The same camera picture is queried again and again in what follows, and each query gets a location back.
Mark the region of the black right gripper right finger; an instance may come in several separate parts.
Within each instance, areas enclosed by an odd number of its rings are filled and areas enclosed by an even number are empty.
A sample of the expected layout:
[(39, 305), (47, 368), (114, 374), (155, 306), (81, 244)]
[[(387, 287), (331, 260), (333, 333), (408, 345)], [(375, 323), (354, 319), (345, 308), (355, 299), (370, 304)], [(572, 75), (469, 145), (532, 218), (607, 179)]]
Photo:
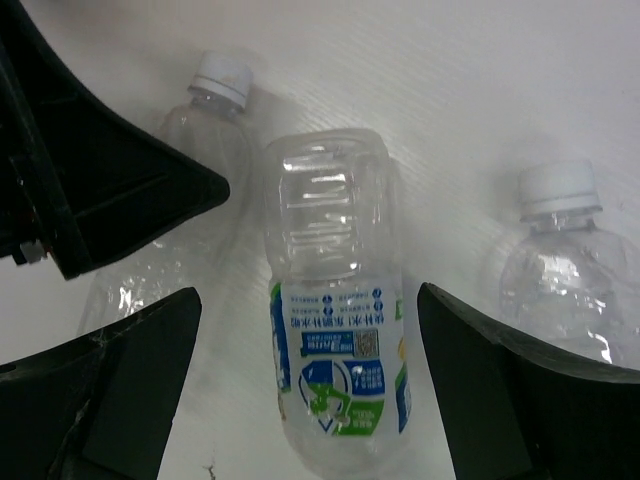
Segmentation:
[(638, 478), (638, 371), (547, 344), (434, 284), (417, 308), (457, 478)]

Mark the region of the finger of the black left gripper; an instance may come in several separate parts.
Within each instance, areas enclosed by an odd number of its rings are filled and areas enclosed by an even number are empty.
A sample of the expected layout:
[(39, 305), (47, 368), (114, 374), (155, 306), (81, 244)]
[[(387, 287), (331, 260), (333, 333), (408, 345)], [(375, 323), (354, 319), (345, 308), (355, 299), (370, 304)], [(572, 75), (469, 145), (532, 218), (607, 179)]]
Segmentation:
[(1, 253), (66, 279), (223, 204), (228, 181), (98, 100), (18, 1), (1, 5)]

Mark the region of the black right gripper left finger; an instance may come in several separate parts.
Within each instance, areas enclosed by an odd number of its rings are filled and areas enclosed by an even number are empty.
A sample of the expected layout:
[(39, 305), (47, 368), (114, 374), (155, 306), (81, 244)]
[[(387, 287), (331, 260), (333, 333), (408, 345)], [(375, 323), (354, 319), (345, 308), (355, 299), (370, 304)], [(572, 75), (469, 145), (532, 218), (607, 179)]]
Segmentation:
[(157, 478), (201, 312), (183, 288), (2, 365), (2, 478)]

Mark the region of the clear bottle with printed label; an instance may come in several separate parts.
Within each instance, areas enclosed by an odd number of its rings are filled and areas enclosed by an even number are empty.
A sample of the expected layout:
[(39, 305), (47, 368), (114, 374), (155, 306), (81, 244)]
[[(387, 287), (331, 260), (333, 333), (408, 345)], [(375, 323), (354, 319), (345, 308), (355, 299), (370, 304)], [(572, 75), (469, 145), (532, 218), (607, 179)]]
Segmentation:
[(321, 478), (385, 479), (411, 414), (393, 162), (362, 128), (286, 136), (264, 157), (284, 434)]

